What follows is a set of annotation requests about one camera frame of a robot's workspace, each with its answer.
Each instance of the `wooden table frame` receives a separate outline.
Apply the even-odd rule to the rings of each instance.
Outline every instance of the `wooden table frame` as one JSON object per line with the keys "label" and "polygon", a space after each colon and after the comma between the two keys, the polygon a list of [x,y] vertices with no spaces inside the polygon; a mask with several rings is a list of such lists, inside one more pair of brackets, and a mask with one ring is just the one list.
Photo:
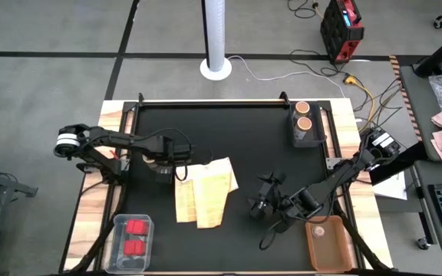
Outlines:
{"label": "wooden table frame", "polygon": [[[360,143],[358,129],[355,123],[354,113],[349,99],[291,99],[291,101],[316,101],[326,100],[331,105],[331,118],[327,118],[327,113],[322,111],[322,120],[325,128],[325,134],[327,136],[328,157],[337,157],[341,155],[342,158],[352,158],[352,155],[358,151]],[[246,102],[281,102],[283,100],[145,100],[146,104],[168,104],[168,103],[246,103]],[[124,102],[134,102],[134,100],[106,100],[101,108],[101,115],[98,121],[98,125],[114,131],[121,131],[120,126],[123,127],[125,133],[130,133],[131,128],[135,122],[133,122],[134,112],[126,112],[123,110]],[[332,136],[331,127],[335,126]],[[113,150],[109,147],[100,147],[98,150],[107,157],[113,157]],[[367,172],[362,172],[359,175],[360,180],[369,181],[369,175]],[[84,177],[82,183],[82,189],[99,182],[101,175],[99,172],[87,174]],[[117,205],[118,195],[120,187],[107,186],[101,184],[93,189],[90,189],[82,197],[78,198],[76,212],[71,223],[70,235],[68,236],[66,248],[64,250],[63,259],[59,271],[68,270],[73,268],[82,259],[84,254],[93,244],[94,240],[99,235],[100,229],[106,221],[104,215],[110,216]],[[374,197],[372,186],[363,182],[354,182],[349,189],[349,195],[352,203],[352,212],[354,212],[355,223],[358,228],[358,232],[364,241],[368,244],[369,248],[379,257],[379,259],[388,267],[392,267],[391,256],[388,251],[388,244],[384,235],[383,226],[381,224],[381,218],[378,212],[378,206]],[[105,203],[112,201],[113,209],[104,214]],[[341,207],[345,210],[345,204],[343,198],[339,198]],[[356,258],[355,247],[350,237],[348,239],[348,250],[353,256],[353,267],[358,266],[358,258]],[[110,253],[111,240],[107,240],[105,245],[104,255],[102,260],[106,260],[106,257]],[[369,263],[365,262],[366,268],[371,268]],[[249,271],[241,271],[237,273],[247,273]],[[314,271],[283,271],[283,273],[314,273]],[[199,272],[177,272],[177,273],[199,273]],[[225,271],[206,271],[206,274],[219,274],[226,273]],[[162,274],[161,272],[150,272],[150,274]]]}

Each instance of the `yellow cable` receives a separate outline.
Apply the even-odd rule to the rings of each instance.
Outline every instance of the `yellow cable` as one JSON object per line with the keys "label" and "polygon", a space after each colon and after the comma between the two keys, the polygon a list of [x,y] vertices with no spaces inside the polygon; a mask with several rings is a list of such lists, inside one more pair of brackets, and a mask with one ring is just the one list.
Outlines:
{"label": "yellow cable", "polygon": [[366,128],[368,126],[368,124],[373,120],[373,111],[374,111],[374,98],[373,95],[371,95],[371,92],[369,92],[368,89],[366,89],[366,87],[360,85],[357,80],[355,79],[354,76],[348,76],[345,78],[344,82],[346,84],[354,84],[355,86],[361,88],[364,92],[366,92],[366,94],[370,97],[371,99],[371,109],[369,110],[369,115],[368,115],[368,120],[366,121],[366,123],[364,124],[364,126],[362,126],[361,128],[359,128],[359,132],[361,132],[364,128]]}
{"label": "yellow cable", "polygon": [[353,84],[355,86],[361,88],[371,98],[371,109],[369,110],[368,121],[364,124],[364,126],[362,126],[359,129],[359,131],[361,132],[364,128],[366,128],[368,126],[368,124],[371,122],[371,120],[373,120],[372,116],[373,116],[373,111],[374,111],[374,98],[373,98],[373,95],[371,95],[371,92],[369,92],[369,90],[366,89],[366,87],[358,84],[357,82],[353,82]]}

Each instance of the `paper sheet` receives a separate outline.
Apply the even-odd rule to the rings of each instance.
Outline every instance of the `paper sheet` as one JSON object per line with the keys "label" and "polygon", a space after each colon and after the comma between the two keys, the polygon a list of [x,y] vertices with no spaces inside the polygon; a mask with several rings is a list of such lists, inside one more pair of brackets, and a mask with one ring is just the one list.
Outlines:
{"label": "paper sheet", "polygon": [[196,203],[193,197],[193,180],[184,183],[175,182],[176,222],[195,222]]}
{"label": "paper sheet", "polygon": [[400,172],[389,179],[374,185],[373,190],[374,194],[378,196],[407,200],[404,172]]}
{"label": "paper sheet", "polygon": [[194,179],[193,194],[196,200],[197,228],[212,228],[221,225],[230,179],[231,174]]}
{"label": "paper sheet", "polygon": [[[187,179],[175,180],[177,222],[195,222],[197,228],[212,228],[221,224],[228,192],[238,189],[229,158],[208,165],[188,166]],[[177,168],[183,178],[184,168]]]}

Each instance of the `white pole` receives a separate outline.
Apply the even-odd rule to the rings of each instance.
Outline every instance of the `white pole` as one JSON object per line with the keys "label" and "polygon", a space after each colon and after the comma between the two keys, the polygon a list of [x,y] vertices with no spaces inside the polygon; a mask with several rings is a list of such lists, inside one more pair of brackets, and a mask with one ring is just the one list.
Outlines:
{"label": "white pole", "polygon": [[207,58],[200,64],[200,73],[221,81],[231,73],[231,64],[224,57],[225,0],[202,0],[202,4]]}

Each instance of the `red block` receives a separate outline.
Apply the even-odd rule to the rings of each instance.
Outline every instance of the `red block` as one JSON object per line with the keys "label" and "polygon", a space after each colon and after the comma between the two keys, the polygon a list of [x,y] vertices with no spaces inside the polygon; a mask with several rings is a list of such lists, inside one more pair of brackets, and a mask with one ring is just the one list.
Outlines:
{"label": "red block", "polygon": [[126,233],[132,235],[147,235],[147,222],[139,219],[129,219],[126,225]]}
{"label": "red block", "polygon": [[146,242],[144,241],[125,241],[124,255],[142,256],[146,252]]}

